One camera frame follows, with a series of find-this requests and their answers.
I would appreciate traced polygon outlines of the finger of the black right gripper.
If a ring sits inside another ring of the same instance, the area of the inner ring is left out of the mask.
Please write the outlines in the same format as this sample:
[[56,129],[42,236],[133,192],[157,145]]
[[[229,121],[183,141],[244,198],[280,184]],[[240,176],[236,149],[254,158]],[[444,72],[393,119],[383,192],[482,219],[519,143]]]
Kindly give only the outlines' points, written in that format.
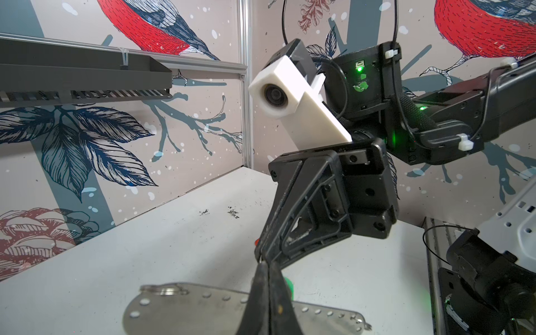
[[324,184],[290,191],[267,232],[267,263],[281,269],[348,238],[353,224],[341,187]]
[[269,164],[276,195],[255,259],[293,264],[339,241],[339,158],[336,152],[294,152]]

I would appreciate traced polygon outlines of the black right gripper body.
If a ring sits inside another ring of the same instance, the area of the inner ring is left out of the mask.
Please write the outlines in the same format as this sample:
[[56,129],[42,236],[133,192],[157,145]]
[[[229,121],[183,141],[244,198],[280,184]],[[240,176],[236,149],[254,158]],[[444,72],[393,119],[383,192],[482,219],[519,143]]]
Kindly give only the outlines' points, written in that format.
[[399,205],[391,161],[381,140],[363,140],[299,152],[336,152],[339,187],[348,199],[352,235],[386,239]]

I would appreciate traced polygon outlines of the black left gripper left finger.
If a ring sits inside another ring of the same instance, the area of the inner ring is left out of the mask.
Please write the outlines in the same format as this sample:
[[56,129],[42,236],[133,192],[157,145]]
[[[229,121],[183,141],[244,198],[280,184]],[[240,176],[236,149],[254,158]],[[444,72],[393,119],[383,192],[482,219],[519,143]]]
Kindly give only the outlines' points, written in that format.
[[269,266],[258,264],[236,335],[269,334]]

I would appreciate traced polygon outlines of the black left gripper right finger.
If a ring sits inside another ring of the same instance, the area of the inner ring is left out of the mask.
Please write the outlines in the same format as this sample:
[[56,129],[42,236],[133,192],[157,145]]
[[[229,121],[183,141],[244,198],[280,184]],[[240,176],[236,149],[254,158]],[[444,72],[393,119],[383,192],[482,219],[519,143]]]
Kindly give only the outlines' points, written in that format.
[[269,265],[269,334],[303,334],[286,280],[276,262]]

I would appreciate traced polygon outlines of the green capped key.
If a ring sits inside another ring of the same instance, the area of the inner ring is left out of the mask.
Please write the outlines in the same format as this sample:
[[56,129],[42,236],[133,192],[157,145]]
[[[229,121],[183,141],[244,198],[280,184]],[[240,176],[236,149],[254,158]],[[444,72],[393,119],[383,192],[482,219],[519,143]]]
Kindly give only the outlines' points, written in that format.
[[287,287],[288,294],[290,296],[290,300],[293,301],[294,300],[294,284],[289,278],[285,277],[284,279],[286,282],[286,287]]

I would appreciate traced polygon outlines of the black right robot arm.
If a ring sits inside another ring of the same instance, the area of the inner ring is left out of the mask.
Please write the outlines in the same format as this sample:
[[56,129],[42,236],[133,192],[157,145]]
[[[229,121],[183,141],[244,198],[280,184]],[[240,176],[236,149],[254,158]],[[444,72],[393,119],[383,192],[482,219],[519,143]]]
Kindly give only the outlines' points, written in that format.
[[393,159],[440,166],[535,118],[535,58],[411,98],[392,42],[330,59],[300,40],[249,87],[297,147],[269,164],[276,196],[255,256],[287,267],[352,235],[385,239],[399,213]]

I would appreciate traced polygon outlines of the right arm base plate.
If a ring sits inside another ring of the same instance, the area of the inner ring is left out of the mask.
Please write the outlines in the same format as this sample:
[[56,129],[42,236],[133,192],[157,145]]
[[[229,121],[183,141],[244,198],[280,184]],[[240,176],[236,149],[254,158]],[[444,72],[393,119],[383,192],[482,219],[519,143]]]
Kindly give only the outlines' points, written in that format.
[[448,313],[448,310],[454,310],[453,298],[457,289],[460,289],[460,279],[451,270],[440,268],[438,270],[439,280],[439,293],[440,301],[439,307],[441,312],[442,323],[440,326],[440,334],[472,334],[471,330],[464,329],[460,326],[461,319],[458,317],[457,312],[454,313],[454,317]]

